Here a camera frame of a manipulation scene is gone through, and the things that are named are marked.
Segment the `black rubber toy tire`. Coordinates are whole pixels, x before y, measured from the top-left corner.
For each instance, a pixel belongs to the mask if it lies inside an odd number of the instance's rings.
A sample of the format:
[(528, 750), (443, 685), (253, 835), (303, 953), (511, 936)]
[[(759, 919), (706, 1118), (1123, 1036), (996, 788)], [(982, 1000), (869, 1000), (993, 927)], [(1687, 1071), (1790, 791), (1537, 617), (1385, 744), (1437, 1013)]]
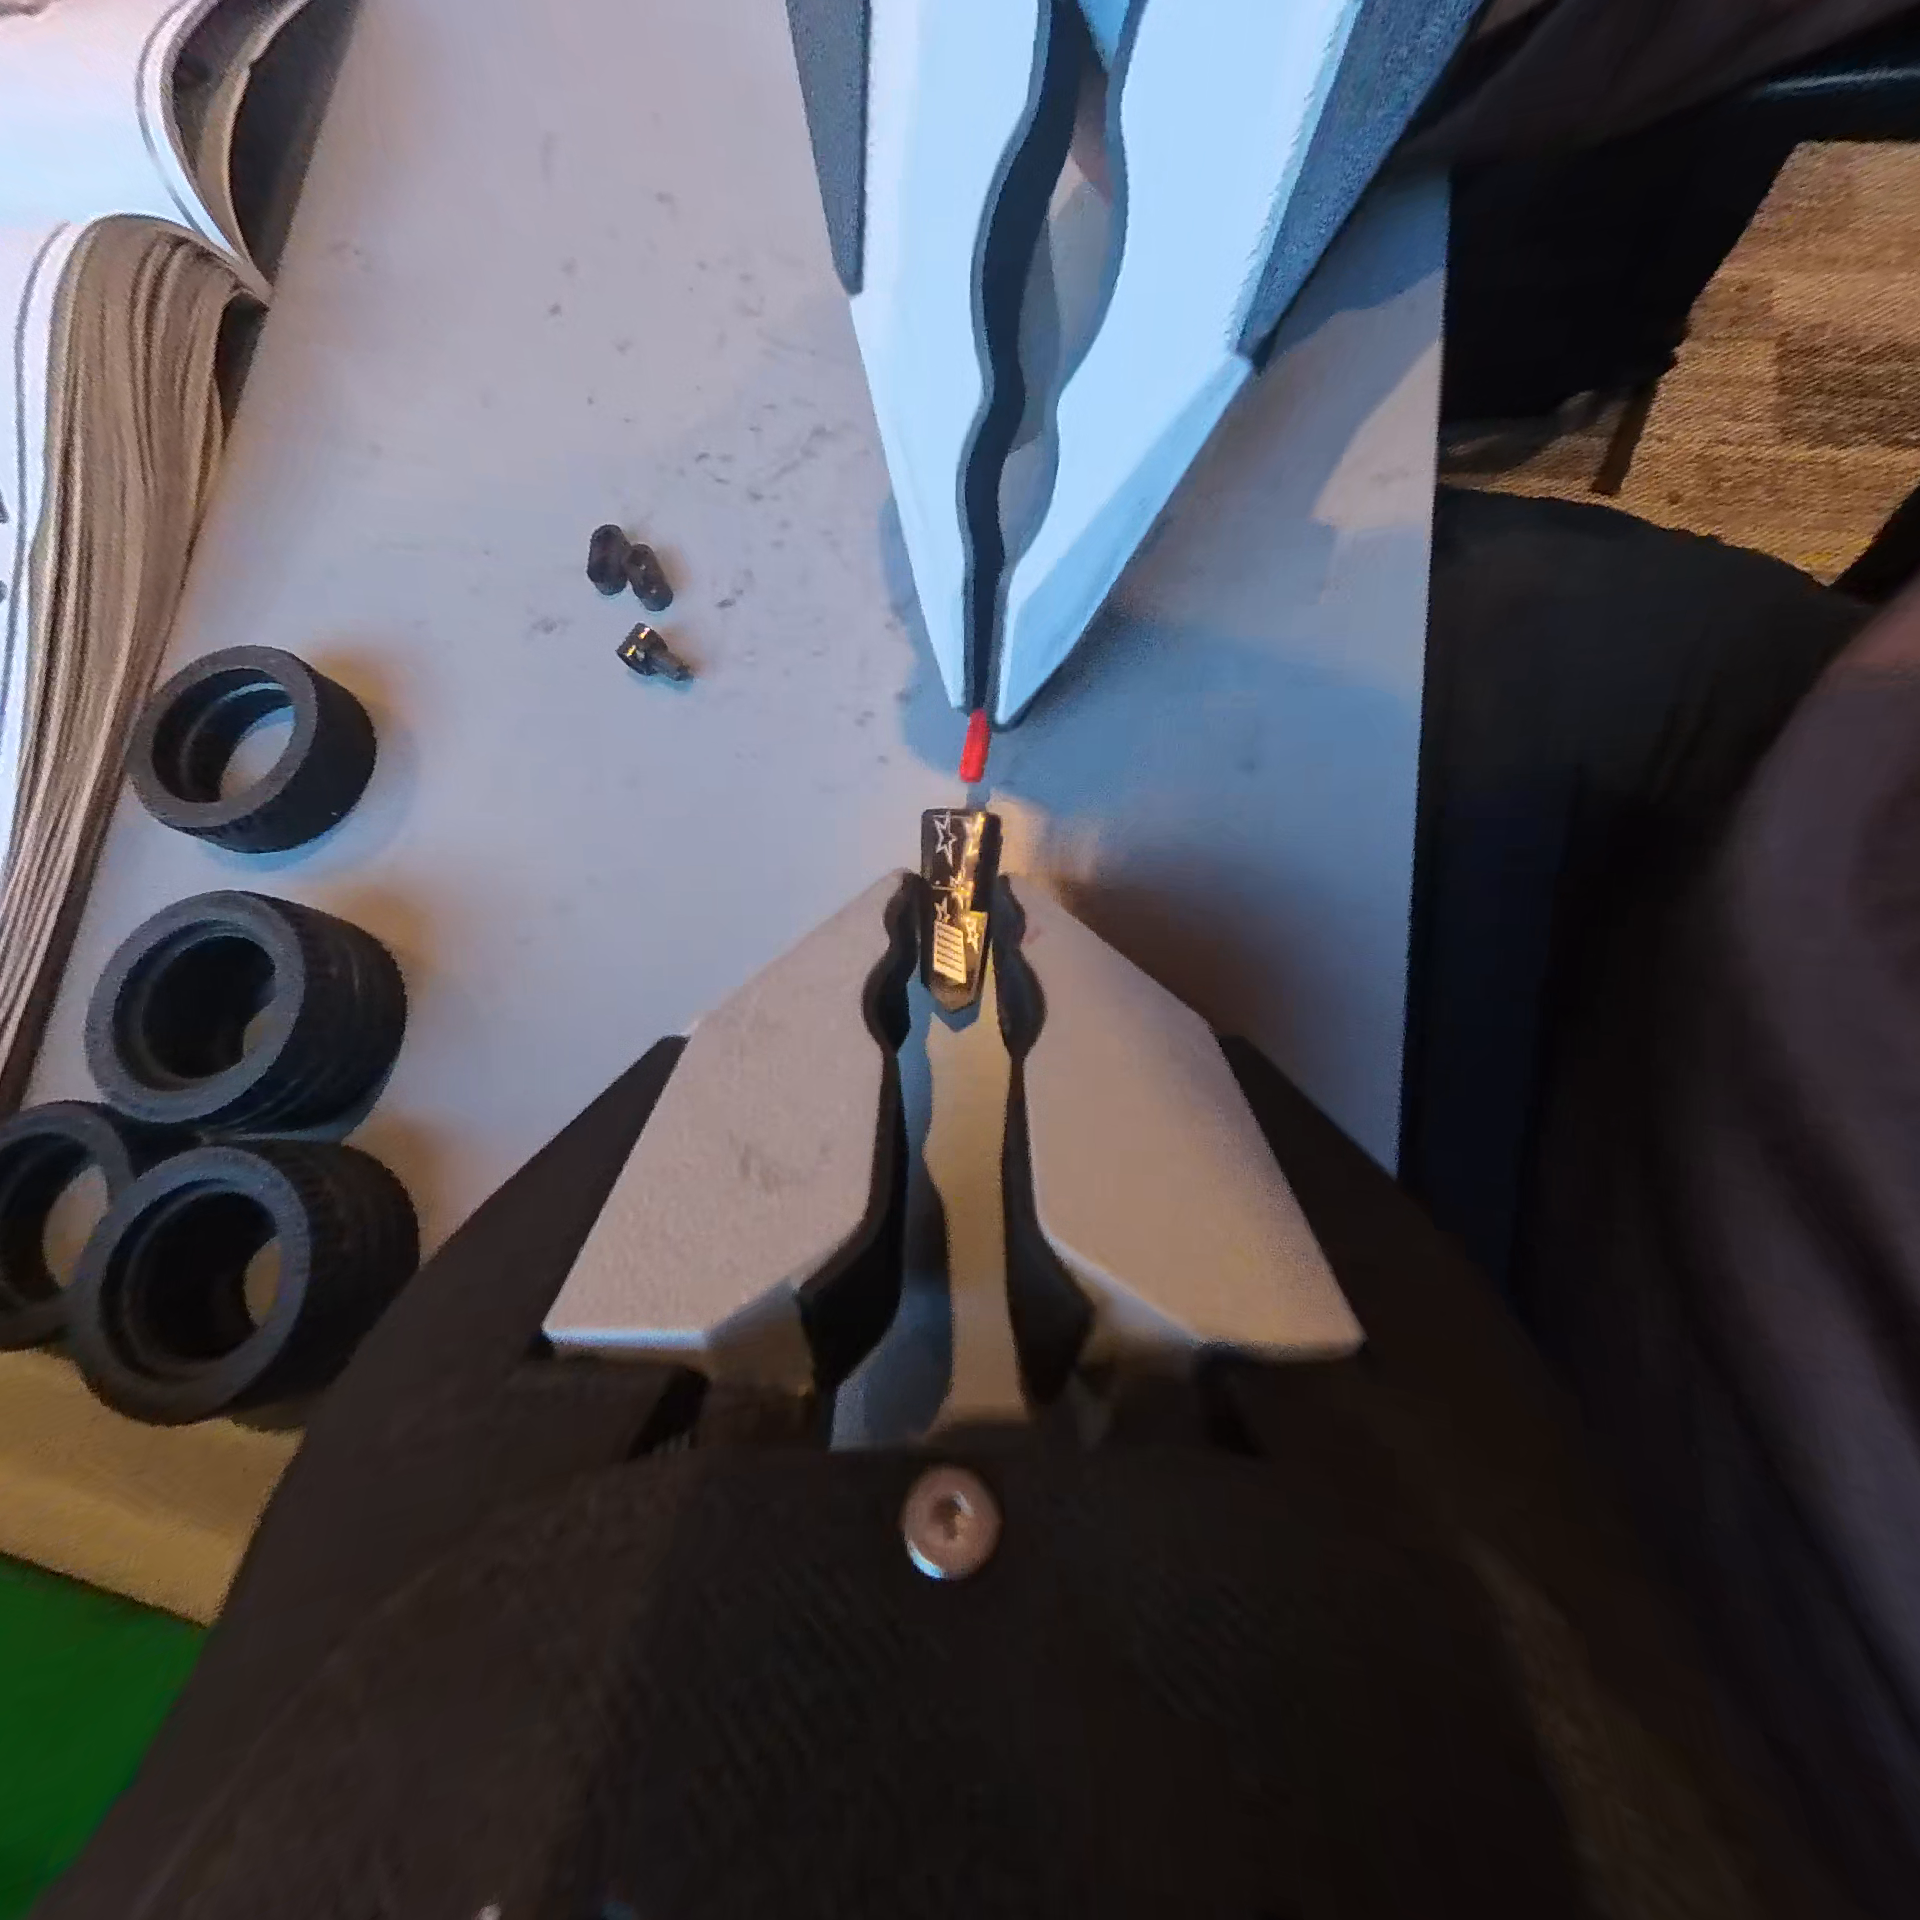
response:
[(165, 829), (240, 854), (295, 852), (358, 803), (375, 770), (364, 703), (278, 647), (225, 647), (143, 704), (127, 779)]
[(262, 891), (180, 897), (114, 948), (84, 1009), (107, 1106), (202, 1135), (295, 1135), (358, 1114), (407, 992), (389, 948)]
[(50, 1099), (3, 1120), (3, 1352), (50, 1345), (65, 1329), (46, 1256), (58, 1194), (98, 1171), (117, 1199), (154, 1161), (156, 1135), (98, 1099)]
[(107, 1206), (65, 1288), (69, 1354), (160, 1427), (306, 1401), (418, 1269), (407, 1189), (330, 1138), (198, 1142)]

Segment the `black star-print toy part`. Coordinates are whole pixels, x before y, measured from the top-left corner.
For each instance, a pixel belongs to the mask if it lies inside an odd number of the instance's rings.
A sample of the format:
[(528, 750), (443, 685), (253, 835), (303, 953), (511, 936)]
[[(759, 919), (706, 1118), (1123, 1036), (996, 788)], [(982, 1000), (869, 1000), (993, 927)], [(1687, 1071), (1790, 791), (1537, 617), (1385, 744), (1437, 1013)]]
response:
[(943, 1023), (971, 1023), (986, 990), (1000, 870), (1000, 815), (986, 807), (920, 814), (920, 984)]

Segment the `white desk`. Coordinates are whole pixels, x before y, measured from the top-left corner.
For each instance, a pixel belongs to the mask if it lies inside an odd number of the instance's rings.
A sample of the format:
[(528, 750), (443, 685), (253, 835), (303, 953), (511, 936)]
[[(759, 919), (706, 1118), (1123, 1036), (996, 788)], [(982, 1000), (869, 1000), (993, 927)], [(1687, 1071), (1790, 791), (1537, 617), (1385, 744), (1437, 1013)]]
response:
[[(1007, 864), (1397, 1161), (1448, 186), (1357, 213), (1100, 622), (996, 739)], [(671, 610), (584, 577), (625, 524)], [(617, 663), (653, 622), (690, 685)], [(26, 1099), (156, 907), (383, 936), (356, 1138), (447, 1238), (955, 795), (782, 3), (365, 3), (166, 668), (269, 643), (378, 765), (244, 860), (120, 800)]]

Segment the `black chair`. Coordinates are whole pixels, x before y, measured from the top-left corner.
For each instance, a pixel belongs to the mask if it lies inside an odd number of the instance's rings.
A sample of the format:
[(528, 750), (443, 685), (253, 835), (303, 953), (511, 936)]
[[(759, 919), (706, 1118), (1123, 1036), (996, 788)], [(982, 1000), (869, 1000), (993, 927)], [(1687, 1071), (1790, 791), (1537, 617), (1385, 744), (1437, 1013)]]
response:
[(1916, 581), (1916, 14), (1457, 178), (1444, 476)]

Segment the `open paper booklet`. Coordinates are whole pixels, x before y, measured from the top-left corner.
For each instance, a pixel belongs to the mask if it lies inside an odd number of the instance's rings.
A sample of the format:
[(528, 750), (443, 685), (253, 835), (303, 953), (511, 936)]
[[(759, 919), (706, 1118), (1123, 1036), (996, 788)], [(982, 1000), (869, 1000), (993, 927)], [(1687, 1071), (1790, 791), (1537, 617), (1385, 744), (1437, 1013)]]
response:
[(26, 1097), (258, 296), (152, 216), (3, 229), (3, 1111)]
[(142, 44), (188, 224), (276, 300), (358, 3), (166, 3)]

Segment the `person's purple sweater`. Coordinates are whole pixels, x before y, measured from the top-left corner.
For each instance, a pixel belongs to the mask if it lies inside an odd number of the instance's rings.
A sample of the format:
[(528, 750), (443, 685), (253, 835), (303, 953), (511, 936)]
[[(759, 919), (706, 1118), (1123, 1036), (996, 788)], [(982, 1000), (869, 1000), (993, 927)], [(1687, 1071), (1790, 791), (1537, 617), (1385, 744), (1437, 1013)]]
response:
[(1916, 1915), (1916, 571), (1678, 848), (1556, 1047), (1524, 1306), (1800, 1830)]

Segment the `person's dark trousers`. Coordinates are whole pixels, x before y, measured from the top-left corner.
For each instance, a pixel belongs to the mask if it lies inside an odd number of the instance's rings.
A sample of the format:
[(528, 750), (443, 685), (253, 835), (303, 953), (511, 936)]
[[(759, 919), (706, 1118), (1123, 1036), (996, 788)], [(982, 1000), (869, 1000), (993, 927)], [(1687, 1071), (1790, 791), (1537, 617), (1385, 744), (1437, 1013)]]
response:
[(1597, 502), (1441, 487), (1401, 1181), (1517, 1293), (1556, 1051), (1872, 604)]

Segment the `green mat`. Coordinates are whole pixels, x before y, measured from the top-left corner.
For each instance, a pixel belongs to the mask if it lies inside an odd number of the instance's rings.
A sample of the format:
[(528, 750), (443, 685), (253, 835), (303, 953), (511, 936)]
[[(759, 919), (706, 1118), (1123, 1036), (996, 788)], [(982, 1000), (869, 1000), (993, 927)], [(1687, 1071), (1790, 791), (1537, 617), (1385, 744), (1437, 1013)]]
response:
[(3, 1915), (26, 1915), (133, 1779), (207, 1629), (3, 1556)]

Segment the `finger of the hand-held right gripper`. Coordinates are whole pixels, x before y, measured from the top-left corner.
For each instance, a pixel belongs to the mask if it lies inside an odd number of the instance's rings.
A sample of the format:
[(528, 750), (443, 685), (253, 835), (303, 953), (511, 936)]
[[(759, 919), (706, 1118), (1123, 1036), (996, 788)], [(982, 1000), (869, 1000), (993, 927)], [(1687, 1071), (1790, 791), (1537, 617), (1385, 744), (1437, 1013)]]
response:
[(1052, 408), (1045, 513), (1008, 566), (996, 724), (1076, 652), (1251, 377), (1242, 331), (1357, 3), (1131, 3), (1112, 68), (1118, 262)]
[(1013, 710), (1003, 480), (1072, 139), (1072, 7), (865, 3), (863, 52), (854, 331), (900, 547), (951, 704)]

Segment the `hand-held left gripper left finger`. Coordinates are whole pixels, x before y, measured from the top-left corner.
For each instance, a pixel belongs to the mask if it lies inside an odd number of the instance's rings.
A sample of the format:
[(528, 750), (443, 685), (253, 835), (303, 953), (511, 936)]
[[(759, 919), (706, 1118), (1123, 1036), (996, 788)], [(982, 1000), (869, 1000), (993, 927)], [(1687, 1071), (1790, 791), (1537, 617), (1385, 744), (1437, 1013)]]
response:
[(830, 1446), (900, 1303), (923, 885), (886, 868), (686, 1036), (543, 1339), (690, 1371), (711, 1440)]

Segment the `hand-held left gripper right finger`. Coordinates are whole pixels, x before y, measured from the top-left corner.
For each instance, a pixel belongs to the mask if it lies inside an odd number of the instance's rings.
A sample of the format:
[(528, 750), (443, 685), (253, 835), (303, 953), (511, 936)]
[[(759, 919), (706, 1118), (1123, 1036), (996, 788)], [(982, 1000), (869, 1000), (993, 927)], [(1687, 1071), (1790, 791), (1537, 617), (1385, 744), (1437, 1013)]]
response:
[(1226, 1042), (1045, 885), (1000, 878), (1003, 1288), (1018, 1425), (1217, 1366), (1348, 1362), (1336, 1279)]

